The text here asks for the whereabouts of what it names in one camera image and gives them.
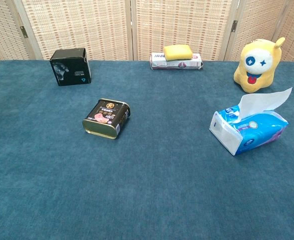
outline red tongue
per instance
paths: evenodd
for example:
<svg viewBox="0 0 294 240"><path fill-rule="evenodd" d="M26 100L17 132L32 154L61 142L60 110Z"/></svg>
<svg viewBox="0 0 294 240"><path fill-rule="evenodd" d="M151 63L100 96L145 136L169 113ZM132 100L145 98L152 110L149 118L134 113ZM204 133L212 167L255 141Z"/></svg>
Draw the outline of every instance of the red tongue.
<svg viewBox="0 0 294 240"><path fill-rule="evenodd" d="M254 76L249 76L248 77L248 83L249 84L255 84L256 81L257 81L257 78L256 77L254 77Z"/></svg>

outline black square box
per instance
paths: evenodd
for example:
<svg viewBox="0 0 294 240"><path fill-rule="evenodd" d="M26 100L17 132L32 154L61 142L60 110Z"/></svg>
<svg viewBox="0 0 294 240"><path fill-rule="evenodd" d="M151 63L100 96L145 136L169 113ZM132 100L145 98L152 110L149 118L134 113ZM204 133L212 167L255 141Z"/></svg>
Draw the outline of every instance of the black square box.
<svg viewBox="0 0 294 240"><path fill-rule="evenodd" d="M59 86L91 83L85 48L56 50L50 63Z"/></svg>

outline table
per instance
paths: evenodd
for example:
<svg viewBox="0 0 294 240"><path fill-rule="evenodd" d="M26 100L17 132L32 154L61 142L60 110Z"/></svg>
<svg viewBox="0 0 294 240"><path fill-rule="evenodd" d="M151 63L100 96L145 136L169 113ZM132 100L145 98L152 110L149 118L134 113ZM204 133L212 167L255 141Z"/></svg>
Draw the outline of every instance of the table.
<svg viewBox="0 0 294 240"><path fill-rule="evenodd" d="M244 94L236 62L90 66L91 84L58 86L48 61L0 61L0 239L294 239L294 62L259 91L293 87L289 126L237 156L208 129ZM100 98L131 107L116 140L82 127Z"/></svg>

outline stuffed animal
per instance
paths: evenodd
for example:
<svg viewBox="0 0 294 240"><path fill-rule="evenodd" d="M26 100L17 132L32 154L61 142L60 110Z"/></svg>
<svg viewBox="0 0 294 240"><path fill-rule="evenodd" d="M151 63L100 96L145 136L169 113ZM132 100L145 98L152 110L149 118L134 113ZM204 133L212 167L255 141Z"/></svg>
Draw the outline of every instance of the stuffed animal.
<svg viewBox="0 0 294 240"><path fill-rule="evenodd" d="M245 92L254 93L272 84L281 58L280 47L284 41L284 37L279 38L276 43L256 39L243 48L233 79Z"/></svg>

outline plush toy ear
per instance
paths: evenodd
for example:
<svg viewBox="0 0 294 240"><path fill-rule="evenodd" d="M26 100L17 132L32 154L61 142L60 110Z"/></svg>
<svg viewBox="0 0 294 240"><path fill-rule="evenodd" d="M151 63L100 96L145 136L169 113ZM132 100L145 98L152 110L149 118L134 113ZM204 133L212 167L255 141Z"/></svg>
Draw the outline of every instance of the plush toy ear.
<svg viewBox="0 0 294 240"><path fill-rule="evenodd" d="M281 37L277 40L277 42L275 43L275 48L279 48L283 45L283 42L285 41L285 38L284 37Z"/></svg>

